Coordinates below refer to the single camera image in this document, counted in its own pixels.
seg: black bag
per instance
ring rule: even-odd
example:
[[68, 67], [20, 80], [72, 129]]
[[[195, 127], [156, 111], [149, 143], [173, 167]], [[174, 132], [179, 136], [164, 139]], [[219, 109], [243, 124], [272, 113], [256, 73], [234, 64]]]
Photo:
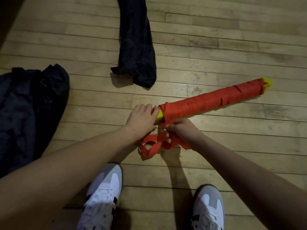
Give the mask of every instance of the black bag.
[[133, 83], [150, 88], [157, 79], [155, 52], [145, 0], [118, 0], [120, 50], [114, 74], [129, 73]]
[[0, 178], [41, 157], [68, 95], [69, 76], [58, 64], [0, 76]]

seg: person's right arm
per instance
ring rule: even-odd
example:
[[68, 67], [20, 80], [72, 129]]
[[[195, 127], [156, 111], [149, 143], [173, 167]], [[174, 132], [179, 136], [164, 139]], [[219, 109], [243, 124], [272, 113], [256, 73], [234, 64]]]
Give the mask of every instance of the person's right arm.
[[205, 136], [188, 119], [166, 129], [200, 153], [269, 230], [307, 229], [304, 190]]

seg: person's left arm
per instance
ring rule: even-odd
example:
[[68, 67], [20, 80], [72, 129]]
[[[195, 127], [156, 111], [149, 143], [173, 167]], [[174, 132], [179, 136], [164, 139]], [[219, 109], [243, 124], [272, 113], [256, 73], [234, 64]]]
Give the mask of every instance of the person's left arm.
[[155, 129], [159, 109], [137, 105], [125, 126], [60, 149], [0, 179], [1, 229], [44, 229], [116, 154]]

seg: white sneaker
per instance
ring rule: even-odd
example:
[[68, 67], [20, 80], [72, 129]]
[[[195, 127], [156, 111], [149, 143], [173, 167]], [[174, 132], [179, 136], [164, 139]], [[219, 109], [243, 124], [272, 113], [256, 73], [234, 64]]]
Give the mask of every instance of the white sneaker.
[[219, 190], [210, 184], [201, 185], [194, 194], [192, 226], [194, 230], [223, 230], [224, 207]]
[[121, 167], [115, 163], [106, 164], [86, 193], [77, 230], [110, 230], [121, 189]]

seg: red fabric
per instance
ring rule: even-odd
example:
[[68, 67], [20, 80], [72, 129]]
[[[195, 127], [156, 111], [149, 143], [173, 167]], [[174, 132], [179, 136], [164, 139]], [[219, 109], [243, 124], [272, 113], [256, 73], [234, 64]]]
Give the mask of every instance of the red fabric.
[[[171, 120], [182, 118], [188, 115], [194, 115], [200, 112], [208, 111], [214, 108], [225, 106], [234, 102], [239, 102], [244, 99], [262, 95], [265, 91], [264, 85], [267, 83], [262, 78], [234, 85], [226, 88], [221, 88], [213, 92], [204, 93], [195, 97], [189, 97], [177, 102], [166, 102], [159, 105], [164, 116], [165, 123], [161, 125], [165, 127], [167, 124], [173, 124]], [[182, 141], [174, 132], [169, 132], [172, 143], [167, 143], [168, 137], [166, 133], [147, 135], [140, 144], [140, 151], [144, 157], [154, 156], [162, 146], [165, 149], [170, 149], [176, 145], [181, 145], [184, 149], [189, 149], [187, 144]], [[152, 145], [151, 149], [146, 149], [146, 145]]]

